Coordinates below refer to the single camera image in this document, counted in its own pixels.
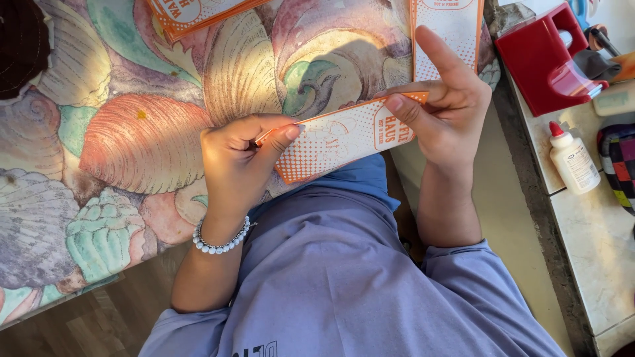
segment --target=white glue bottle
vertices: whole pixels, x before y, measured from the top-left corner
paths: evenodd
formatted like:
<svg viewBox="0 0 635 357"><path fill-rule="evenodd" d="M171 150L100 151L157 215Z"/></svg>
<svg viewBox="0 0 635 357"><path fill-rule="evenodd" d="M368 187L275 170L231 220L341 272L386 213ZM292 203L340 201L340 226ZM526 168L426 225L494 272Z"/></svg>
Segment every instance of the white glue bottle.
<svg viewBox="0 0 635 357"><path fill-rule="evenodd" d="M563 131L555 121L549 122L551 129L551 161L554 162L566 188L574 194L583 194L594 189L600 181L595 167L582 139L574 138Z"/></svg>

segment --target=dark brown cloth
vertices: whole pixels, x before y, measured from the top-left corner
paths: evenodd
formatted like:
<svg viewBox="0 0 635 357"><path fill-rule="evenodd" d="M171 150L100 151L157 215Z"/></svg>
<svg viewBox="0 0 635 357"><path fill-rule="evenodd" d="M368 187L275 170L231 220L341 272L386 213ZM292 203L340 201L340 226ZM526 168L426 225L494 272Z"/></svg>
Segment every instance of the dark brown cloth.
<svg viewBox="0 0 635 357"><path fill-rule="evenodd" d="M50 53L44 14L33 0L0 1L0 100L17 97L48 68Z"/></svg>

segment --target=marble surface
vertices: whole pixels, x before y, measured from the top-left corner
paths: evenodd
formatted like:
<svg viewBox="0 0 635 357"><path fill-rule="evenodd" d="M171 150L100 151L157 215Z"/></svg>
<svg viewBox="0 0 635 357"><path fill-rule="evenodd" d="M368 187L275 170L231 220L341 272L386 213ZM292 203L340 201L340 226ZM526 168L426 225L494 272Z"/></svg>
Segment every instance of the marble surface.
<svg viewBox="0 0 635 357"><path fill-rule="evenodd" d="M635 314L635 217L618 203L606 177L576 196L551 197L558 229L582 296L593 335Z"/></svg>
<svg viewBox="0 0 635 357"><path fill-rule="evenodd" d="M591 102L544 114L536 118L531 113L527 102L525 102L515 83L513 83L513 87L522 115L525 117L526 129L533 146L534 157L540 167L547 194L553 194L565 188L565 183L560 178L560 174L549 157L549 152L551 151L551 143L549 142L549 137L551 136L549 131L550 121L560 124L563 130L570 132L574 137L580 137L593 158L596 168L598 170L602 168L596 137L603 118L595 113Z"/></svg>
<svg viewBox="0 0 635 357"><path fill-rule="evenodd" d="M617 326L596 337L600 357L611 357L620 348L635 340L635 316L620 322Z"/></svg>

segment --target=seashell pattern tablecloth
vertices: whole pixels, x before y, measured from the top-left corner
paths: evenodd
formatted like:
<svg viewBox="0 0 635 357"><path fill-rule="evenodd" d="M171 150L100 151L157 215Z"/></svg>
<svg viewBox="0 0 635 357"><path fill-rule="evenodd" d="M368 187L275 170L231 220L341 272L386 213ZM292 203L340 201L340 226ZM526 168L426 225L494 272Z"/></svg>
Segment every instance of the seashell pattern tablecloth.
<svg viewBox="0 0 635 357"><path fill-rule="evenodd" d="M0 107L0 325L187 241L207 205L203 128L411 81L408 0L273 0L175 43L147 0L35 2L52 68ZM273 171L261 201L297 185Z"/></svg>

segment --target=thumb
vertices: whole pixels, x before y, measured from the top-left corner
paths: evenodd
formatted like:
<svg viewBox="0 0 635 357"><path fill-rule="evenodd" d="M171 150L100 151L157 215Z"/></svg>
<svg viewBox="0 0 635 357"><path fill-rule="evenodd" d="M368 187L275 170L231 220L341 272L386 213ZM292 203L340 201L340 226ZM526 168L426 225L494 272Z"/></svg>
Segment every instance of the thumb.
<svg viewBox="0 0 635 357"><path fill-rule="evenodd" d="M293 124L274 130L251 159L249 166L254 172L269 176L280 155L299 135L300 128Z"/></svg>
<svg viewBox="0 0 635 357"><path fill-rule="evenodd" d="M419 138L425 138L438 125L438 119L428 114L419 102L404 95L392 94L386 100L385 105L392 115L408 125Z"/></svg>

